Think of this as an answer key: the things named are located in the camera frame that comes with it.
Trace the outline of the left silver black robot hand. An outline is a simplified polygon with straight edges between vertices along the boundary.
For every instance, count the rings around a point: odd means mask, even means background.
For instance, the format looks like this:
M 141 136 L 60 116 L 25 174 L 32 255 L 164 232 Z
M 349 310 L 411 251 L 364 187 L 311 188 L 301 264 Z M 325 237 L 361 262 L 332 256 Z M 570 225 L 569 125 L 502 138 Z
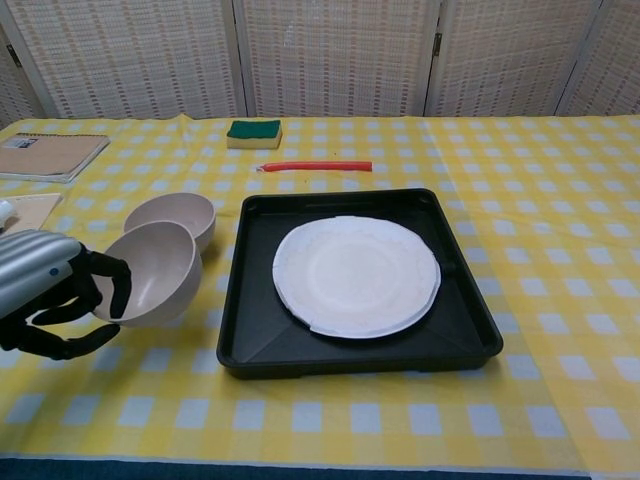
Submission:
M 45 325 L 73 322 L 103 300 L 93 277 L 112 281 L 110 317 L 119 319 L 132 282 L 126 261 L 87 249 L 73 237 L 28 229 L 1 237 L 1 349 L 70 360 L 99 349 L 120 331 L 107 324 L 63 339 Z

